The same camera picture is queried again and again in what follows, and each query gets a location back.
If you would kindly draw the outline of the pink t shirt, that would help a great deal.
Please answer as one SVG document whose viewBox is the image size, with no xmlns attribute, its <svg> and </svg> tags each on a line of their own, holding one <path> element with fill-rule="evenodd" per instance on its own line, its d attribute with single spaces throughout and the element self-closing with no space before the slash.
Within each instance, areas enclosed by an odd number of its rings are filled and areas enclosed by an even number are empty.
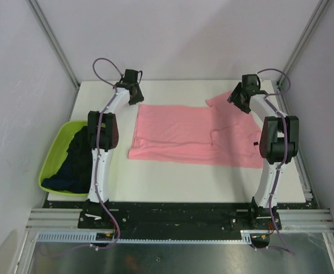
<svg viewBox="0 0 334 274">
<path fill-rule="evenodd" d="M 261 169 L 261 129 L 228 103 L 230 94 L 204 107 L 140 105 L 129 159 Z"/>
</svg>

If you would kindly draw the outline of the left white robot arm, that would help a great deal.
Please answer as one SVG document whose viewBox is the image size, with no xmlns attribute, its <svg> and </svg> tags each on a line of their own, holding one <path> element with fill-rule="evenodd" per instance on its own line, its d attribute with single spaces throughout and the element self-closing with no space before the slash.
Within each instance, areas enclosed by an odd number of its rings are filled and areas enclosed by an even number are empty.
<svg viewBox="0 0 334 274">
<path fill-rule="evenodd" d="M 114 93 L 100 111 L 90 111 L 87 116 L 87 138 L 92 152 L 92 175 L 85 216 L 98 228 L 109 224 L 110 214 L 104 209 L 109 200 L 108 173 L 114 150 L 119 142 L 116 115 L 126 106 L 144 101 L 140 89 L 142 71 L 126 69 L 121 79 L 112 87 Z"/>
</svg>

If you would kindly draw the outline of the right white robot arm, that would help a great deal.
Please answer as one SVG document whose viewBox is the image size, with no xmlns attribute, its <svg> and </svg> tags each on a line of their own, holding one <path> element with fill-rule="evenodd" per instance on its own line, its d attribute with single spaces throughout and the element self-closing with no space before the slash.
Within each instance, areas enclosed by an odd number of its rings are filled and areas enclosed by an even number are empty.
<svg viewBox="0 0 334 274">
<path fill-rule="evenodd" d="M 268 222 L 262 209 L 273 210 L 277 205 L 276 190 L 280 175 L 299 150 L 299 118 L 278 109 L 256 74 L 245 74 L 234 88 L 227 102 L 246 114 L 254 112 L 263 122 L 259 152 L 263 158 L 263 170 L 252 204 L 257 207 L 247 215 L 248 224 L 261 229 Z"/>
</svg>

